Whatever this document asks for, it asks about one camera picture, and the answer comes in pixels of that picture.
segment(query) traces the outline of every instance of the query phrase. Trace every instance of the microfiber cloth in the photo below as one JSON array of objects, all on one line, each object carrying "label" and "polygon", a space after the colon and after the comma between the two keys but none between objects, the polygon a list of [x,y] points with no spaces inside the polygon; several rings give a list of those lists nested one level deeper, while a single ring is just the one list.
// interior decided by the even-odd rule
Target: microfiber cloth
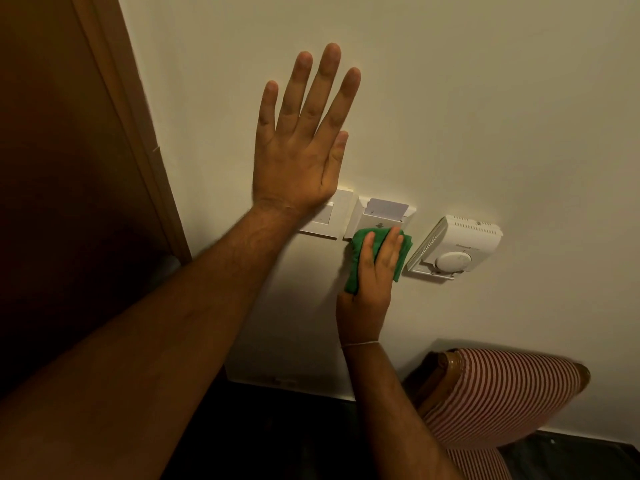
[{"label": "microfiber cloth", "polygon": [[[382,246],[382,243],[390,230],[391,229],[389,228],[360,229],[353,235],[353,239],[351,240],[351,247],[353,248],[353,263],[351,265],[351,274],[349,275],[347,284],[344,286],[344,290],[347,291],[347,293],[356,294],[358,292],[358,263],[360,261],[362,243],[364,242],[366,235],[370,232],[376,233],[373,240],[373,261],[375,261],[378,257],[380,246]],[[398,263],[396,264],[396,272],[394,273],[394,281],[396,283],[398,279],[400,279],[400,272],[402,272],[402,266],[404,266],[406,255],[409,254],[409,249],[411,249],[411,236],[402,231],[400,231],[400,234],[404,235],[404,241],[402,242],[402,249],[400,249]]]}]

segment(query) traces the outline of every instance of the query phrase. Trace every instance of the chair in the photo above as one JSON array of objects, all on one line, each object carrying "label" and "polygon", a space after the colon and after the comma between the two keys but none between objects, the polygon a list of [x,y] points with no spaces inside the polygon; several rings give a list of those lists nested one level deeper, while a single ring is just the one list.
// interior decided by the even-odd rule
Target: chair
[{"label": "chair", "polygon": [[497,447],[546,424],[591,377],[565,358],[489,349],[429,353],[418,375],[413,403],[468,480],[511,480]]}]

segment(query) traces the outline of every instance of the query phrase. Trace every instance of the dark floor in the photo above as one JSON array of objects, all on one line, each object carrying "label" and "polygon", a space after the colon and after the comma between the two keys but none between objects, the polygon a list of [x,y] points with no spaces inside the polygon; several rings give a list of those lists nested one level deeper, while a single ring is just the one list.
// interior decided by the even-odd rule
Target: dark floor
[{"label": "dark floor", "polygon": [[[640,480],[632,447],[539,432],[500,449],[514,480]],[[163,480],[375,479],[355,403],[216,381]]]}]

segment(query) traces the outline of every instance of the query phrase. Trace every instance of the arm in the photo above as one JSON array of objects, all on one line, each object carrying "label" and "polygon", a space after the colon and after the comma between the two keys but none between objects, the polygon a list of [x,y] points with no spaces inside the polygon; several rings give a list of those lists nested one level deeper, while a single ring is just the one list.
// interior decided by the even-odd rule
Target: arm
[{"label": "arm", "polygon": [[301,109],[311,55],[298,56],[276,127],[267,83],[253,207],[222,239],[0,404],[3,479],[158,478],[220,370],[278,254],[335,192],[340,131],[360,72],[347,72],[320,123],[340,60],[328,45]]},{"label": "arm", "polygon": [[378,474],[382,480],[462,480],[405,395],[378,343],[403,236],[393,228],[375,263],[373,236],[369,234],[362,245],[358,294],[341,293],[336,315],[340,343]]}]

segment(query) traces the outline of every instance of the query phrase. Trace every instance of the red and white striped fabric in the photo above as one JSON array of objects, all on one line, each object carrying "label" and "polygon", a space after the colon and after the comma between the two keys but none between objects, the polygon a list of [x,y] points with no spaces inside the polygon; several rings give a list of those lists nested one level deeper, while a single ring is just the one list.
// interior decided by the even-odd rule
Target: red and white striped fabric
[{"label": "red and white striped fabric", "polygon": [[447,454],[467,480],[512,480],[509,469],[496,448],[447,450]]},{"label": "red and white striped fabric", "polygon": [[462,373],[452,393],[424,418],[446,449],[486,449],[527,436],[580,389],[567,359],[459,349]]}]

